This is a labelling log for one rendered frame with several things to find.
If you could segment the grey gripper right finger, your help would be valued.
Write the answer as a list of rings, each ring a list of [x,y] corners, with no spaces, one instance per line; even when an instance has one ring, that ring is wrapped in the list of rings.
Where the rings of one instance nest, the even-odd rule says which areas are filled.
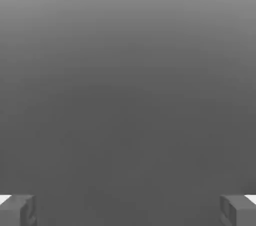
[[[219,206],[223,226],[256,226],[256,194],[221,195]]]

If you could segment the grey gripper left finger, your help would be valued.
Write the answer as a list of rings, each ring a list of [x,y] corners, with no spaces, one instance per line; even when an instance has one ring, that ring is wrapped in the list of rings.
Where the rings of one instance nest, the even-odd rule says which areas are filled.
[[[0,226],[38,226],[36,196],[0,194]]]

